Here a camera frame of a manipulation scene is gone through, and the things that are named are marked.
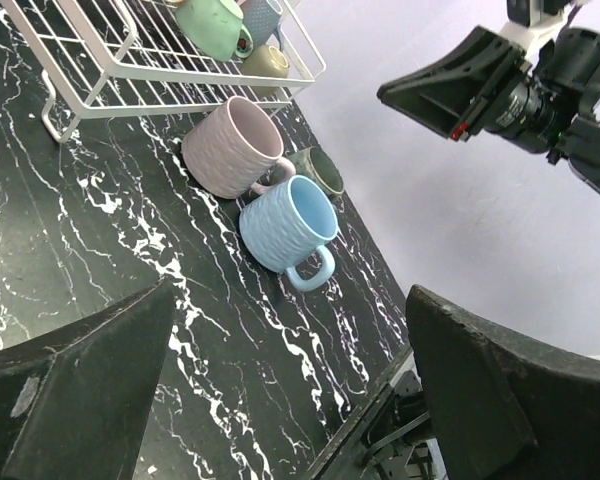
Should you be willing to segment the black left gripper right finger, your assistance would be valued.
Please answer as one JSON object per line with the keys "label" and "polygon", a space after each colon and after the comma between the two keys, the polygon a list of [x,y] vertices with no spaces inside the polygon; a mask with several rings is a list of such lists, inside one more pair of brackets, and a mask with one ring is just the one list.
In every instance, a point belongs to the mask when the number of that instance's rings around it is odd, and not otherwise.
{"label": "black left gripper right finger", "polygon": [[600,360],[420,285],[408,338],[451,479],[600,479]]}

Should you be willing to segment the grey-blue printed mug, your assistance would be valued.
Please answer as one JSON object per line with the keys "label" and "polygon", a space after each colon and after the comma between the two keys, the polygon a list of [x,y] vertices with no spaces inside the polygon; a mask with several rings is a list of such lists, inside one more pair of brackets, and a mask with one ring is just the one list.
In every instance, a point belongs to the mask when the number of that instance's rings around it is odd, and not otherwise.
{"label": "grey-blue printed mug", "polygon": [[249,30],[255,48],[265,45],[271,36],[279,44],[279,49],[285,46],[281,36],[281,17],[283,8],[277,0],[247,0],[241,4],[244,14],[243,24]]}

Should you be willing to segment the light blue mug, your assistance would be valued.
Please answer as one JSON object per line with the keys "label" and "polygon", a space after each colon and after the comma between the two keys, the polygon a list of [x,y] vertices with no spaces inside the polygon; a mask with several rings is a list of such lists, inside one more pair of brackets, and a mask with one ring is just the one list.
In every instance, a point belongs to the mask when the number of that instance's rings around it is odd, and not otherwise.
{"label": "light blue mug", "polygon": [[[239,232],[248,252],[266,269],[285,274],[299,291],[318,289],[333,275],[335,259],[327,248],[338,234],[334,207],[319,186],[294,175],[273,186],[241,211]],[[320,268],[304,279],[297,266],[316,253]]]}

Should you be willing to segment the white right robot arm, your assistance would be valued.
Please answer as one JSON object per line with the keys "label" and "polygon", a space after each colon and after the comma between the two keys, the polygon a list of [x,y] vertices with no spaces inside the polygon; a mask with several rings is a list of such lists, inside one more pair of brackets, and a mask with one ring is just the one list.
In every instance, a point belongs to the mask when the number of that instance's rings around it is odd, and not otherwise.
{"label": "white right robot arm", "polygon": [[378,99],[437,135],[482,131],[571,170],[600,194],[600,33],[567,28],[531,65],[513,42],[476,27],[452,52],[381,85]]}

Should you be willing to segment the teal green cup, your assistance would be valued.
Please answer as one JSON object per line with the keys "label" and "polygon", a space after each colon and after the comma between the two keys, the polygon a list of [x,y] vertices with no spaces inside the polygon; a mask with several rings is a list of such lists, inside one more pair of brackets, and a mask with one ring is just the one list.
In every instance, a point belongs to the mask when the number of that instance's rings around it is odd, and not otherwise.
{"label": "teal green cup", "polygon": [[182,33],[205,55],[221,62],[248,58],[254,43],[236,1],[188,0],[174,11]]}

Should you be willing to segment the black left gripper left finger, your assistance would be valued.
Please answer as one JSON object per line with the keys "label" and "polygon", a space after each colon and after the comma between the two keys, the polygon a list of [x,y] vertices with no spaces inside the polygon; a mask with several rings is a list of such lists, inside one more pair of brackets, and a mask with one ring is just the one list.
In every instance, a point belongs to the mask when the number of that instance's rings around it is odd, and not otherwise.
{"label": "black left gripper left finger", "polygon": [[175,321],[161,280],[0,350],[0,479],[130,479]]}

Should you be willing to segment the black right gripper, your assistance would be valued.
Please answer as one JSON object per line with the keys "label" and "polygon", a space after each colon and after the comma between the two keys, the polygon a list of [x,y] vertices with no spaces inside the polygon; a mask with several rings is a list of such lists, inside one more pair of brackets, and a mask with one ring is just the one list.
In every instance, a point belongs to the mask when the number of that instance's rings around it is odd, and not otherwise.
{"label": "black right gripper", "polygon": [[544,47],[532,67],[519,45],[477,26],[442,59],[381,85],[376,97],[447,139],[486,131],[545,153],[576,114],[580,61]]}

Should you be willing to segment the olive grey small cup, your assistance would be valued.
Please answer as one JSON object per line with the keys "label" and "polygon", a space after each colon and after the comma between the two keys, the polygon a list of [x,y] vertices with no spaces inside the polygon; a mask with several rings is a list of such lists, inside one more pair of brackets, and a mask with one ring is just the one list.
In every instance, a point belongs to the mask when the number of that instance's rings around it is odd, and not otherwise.
{"label": "olive grey small cup", "polygon": [[241,73],[248,76],[284,79],[290,71],[290,63],[285,54],[273,45],[261,45],[244,60]]}

